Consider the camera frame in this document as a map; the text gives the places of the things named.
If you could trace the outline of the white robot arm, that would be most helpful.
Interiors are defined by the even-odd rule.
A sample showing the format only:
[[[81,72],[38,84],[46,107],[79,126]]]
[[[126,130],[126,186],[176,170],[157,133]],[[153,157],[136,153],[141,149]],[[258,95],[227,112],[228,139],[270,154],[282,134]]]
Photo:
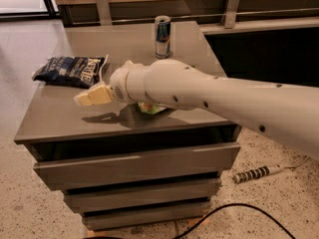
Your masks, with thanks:
[[[108,84],[74,97],[82,107],[112,100],[203,109],[319,159],[318,88],[218,77],[165,59],[149,66],[127,61]]]

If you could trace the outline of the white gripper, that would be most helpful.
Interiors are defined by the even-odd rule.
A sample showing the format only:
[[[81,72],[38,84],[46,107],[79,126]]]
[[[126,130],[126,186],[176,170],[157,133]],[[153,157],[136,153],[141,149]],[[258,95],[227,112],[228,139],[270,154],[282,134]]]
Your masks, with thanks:
[[[147,67],[126,61],[110,77],[110,86],[98,83],[74,96],[74,102],[81,107],[108,104],[113,94],[119,102],[134,104],[146,99],[144,77]]]

